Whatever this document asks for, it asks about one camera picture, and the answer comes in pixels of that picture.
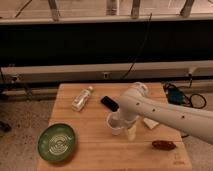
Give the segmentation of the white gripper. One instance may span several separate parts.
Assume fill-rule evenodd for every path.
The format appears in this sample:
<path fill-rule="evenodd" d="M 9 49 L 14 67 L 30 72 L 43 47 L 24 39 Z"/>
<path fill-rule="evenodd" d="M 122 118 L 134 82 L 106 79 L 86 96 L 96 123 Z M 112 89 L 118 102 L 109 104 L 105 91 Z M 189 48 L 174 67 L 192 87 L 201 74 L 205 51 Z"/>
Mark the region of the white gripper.
<path fill-rule="evenodd" d="M 117 113 L 117 119 L 120 126 L 127 128 L 127 138 L 129 141 L 133 141 L 136 137 L 137 127 L 134 125 L 138 119 L 137 116 L 133 116 L 130 119 L 125 118 L 120 112 Z"/>

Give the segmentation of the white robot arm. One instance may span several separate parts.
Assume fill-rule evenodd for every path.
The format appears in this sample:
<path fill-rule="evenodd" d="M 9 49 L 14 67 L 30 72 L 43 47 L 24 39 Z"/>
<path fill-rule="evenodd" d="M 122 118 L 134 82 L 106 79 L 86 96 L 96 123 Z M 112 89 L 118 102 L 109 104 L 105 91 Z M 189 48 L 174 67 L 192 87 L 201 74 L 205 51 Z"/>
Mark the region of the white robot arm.
<path fill-rule="evenodd" d="M 124 123 L 132 125 L 139 116 L 187 133 L 213 145 L 213 112 L 152 100 L 148 87 L 133 83 L 118 98 Z"/>

